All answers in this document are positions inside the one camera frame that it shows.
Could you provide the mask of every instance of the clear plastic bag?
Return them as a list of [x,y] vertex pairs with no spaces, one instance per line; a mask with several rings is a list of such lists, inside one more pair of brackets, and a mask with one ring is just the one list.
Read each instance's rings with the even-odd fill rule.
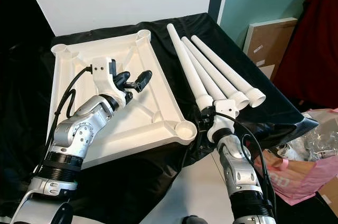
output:
[[331,109],[319,109],[309,110],[303,115],[317,120],[319,125],[289,142],[290,147],[305,161],[338,156],[338,113]]

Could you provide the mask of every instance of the floor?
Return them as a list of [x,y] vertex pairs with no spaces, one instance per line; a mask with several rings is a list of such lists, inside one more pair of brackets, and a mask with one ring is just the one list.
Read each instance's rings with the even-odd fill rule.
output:
[[[231,224],[233,215],[217,152],[185,167],[163,200],[140,224],[179,224],[185,216],[197,215],[208,224]],[[75,217],[73,224],[100,222]]]

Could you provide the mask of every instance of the white tray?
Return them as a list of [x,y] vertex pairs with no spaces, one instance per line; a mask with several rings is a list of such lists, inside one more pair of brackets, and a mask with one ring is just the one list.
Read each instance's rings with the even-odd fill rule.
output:
[[[115,59],[117,73],[129,71],[129,81],[134,81],[145,70],[153,73],[148,86],[141,93],[132,90],[132,101],[124,109],[118,110],[98,133],[89,147],[83,169],[171,142],[187,145],[195,139],[197,129],[192,122],[184,119],[150,44],[150,38],[149,30],[141,30],[116,38],[52,47],[55,68],[48,130],[66,87],[81,69],[91,64],[92,58]],[[90,97],[98,94],[92,75],[88,72],[81,76],[74,88],[76,98],[71,114]],[[66,119],[68,102],[58,122]]]

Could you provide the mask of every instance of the black cable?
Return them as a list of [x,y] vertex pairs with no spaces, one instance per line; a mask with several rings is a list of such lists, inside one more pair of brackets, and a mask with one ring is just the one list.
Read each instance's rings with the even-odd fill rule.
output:
[[71,96],[70,98],[70,102],[69,102],[69,105],[68,105],[68,108],[67,108],[67,117],[70,115],[70,109],[74,103],[74,100],[75,100],[75,94],[76,94],[76,91],[75,89],[71,89],[73,87],[73,85],[75,84],[75,82],[81,77],[81,75],[83,75],[85,72],[91,72],[91,67],[86,67],[86,68],[83,68],[75,77],[74,79],[69,83],[67,89],[65,90],[60,102],[59,102],[59,105],[58,105],[58,108],[56,110],[56,112],[54,113],[55,114],[55,117],[54,117],[54,120],[53,120],[53,123],[52,123],[52,126],[49,130],[49,134],[48,134],[48,138],[47,138],[47,142],[44,146],[44,149],[43,149],[43,154],[42,154],[42,158],[40,160],[40,163],[38,164],[37,168],[35,169],[35,172],[33,172],[32,176],[33,175],[36,175],[41,167],[42,167],[42,163],[43,163],[43,160],[45,159],[46,155],[47,155],[47,152],[48,152],[48,149],[50,147],[50,145],[52,144],[52,142],[54,141],[54,131],[58,125],[58,119],[59,119],[59,115],[61,114],[61,110],[65,104],[65,102],[67,101],[67,99]]
[[[257,149],[258,149],[258,152],[259,152],[259,157],[260,157],[260,161],[261,161],[261,164],[262,164],[262,173],[263,173],[263,188],[264,188],[264,197],[265,199],[268,200],[269,198],[269,194],[268,194],[268,187],[270,188],[270,194],[273,198],[273,208],[274,208],[274,214],[275,214],[275,218],[277,218],[277,210],[276,210],[276,195],[275,195],[275,191],[274,191],[274,188],[272,186],[272,183],[271,183],[271,180],[270,180],[270,177],[269,177],[269,174],[268,174],[268,170],[266,168],[266,164],[265,164],[265,160],[264,160],[264,157],[263,157],[263,152],[262,152],[262,149],[256,139],[256,137],[254,136],[254,134],[245,126],[243,125],[241,122],[239,122],[238,120],[228,116],[228,115],[225,115],[225,114],[222,114],[222,113],[219,113],[219,112],[215,112],[215,115],[218,115],[218,116],[221,116],[221,117],[225,117],[231,121],[233,121],[234,123],[238,124],[239,126],[241,126],[248,134],[249,136],[251,136],[251,138],[253,139],[254,143],[256,144],[257,146]],[[249,159],[249,157],[247,156],[246,152],[244,151],[244,146],[243,146],[243,138],[240,140],[240,145],[241,145],[241,148],[242,148],[242,151],[244,153],[244,156],[245,158],[248,160],[248,162],[252,165],[253,168],[255,168],[254,166],[254,163],[252,162],[252,160]]]
[[66,111],[66,116],[67,116],[67,118],[70,118],[70,117],[71,117],[71,115],[70,115],[70,110],[72,109],[73,103],[74,103],[74,101],[75,101],[76,90],[75,90],[75,89],[71,89],[71,90],[68,92],[67,99],[68,99],[68,97],[69,97],[70,95],[71,95],[71,97],[70,97],[70,101],[69,101],[68,108],[67,108],[67,111]]

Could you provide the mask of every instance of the red fabric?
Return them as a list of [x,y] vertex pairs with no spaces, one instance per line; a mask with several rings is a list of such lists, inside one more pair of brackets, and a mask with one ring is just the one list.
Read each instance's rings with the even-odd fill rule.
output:
[[338,0],[307,0],[274,84],[289,98],[338,106]]

